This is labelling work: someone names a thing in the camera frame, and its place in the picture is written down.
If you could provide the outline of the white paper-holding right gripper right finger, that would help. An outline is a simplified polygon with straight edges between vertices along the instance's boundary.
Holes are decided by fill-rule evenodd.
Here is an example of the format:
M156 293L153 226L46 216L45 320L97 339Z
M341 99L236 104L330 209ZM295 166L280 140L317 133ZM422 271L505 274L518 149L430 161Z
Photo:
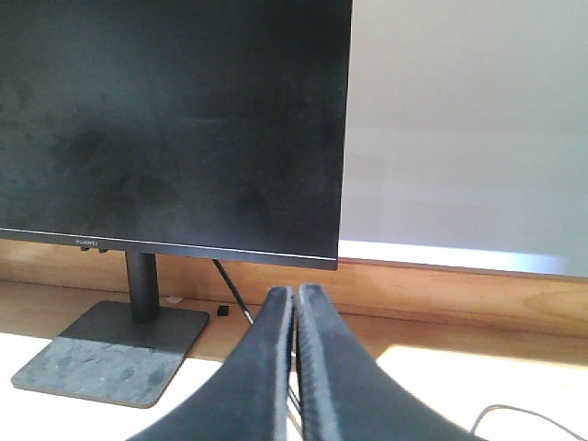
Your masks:
M474 439L387 375L358 342L321 286L302 285L296 311L305 439Z

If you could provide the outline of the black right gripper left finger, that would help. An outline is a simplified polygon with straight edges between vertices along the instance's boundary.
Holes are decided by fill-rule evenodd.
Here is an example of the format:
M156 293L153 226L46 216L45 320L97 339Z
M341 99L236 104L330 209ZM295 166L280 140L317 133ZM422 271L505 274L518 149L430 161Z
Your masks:
M133 440L285 440L294 299L273 287L222 366Z

